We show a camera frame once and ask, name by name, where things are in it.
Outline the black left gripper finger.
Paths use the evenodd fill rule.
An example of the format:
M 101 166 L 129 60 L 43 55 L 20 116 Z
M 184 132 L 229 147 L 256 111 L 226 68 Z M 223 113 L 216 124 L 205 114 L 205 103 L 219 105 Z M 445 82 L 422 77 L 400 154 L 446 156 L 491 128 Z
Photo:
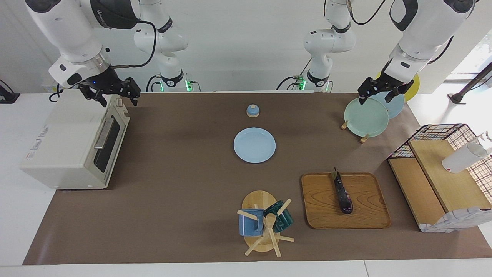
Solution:
M 389 103 L 398 95 L 404 95 L 413 86 L 413 83 L 403 84 L 398 87 L 394 87 L 385 97 L 385 102 Z
M 366 100 L 371 96 L 373 90 L 374 90 L 374 79 L 366 78 L 366 80 L 358 88 L 360 105 L 363 105 L 366 102 Z

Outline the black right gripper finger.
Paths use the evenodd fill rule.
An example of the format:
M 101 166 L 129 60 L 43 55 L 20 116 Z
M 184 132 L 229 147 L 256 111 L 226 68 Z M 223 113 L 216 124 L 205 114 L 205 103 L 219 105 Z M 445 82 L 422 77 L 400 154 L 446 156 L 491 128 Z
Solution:
M 130 99 L 133 106 L 136 107 L 138 105 L 141 89 L 133 78 L 126 78 L 125 81 L 122 82 L 122 96 Z
M 102 107 L 107 107 L 107 100 L 103 97 L 100 90 L 93 91 L 88 85 L 79 85 L 79 90 L 87 100 L 95 100 Z

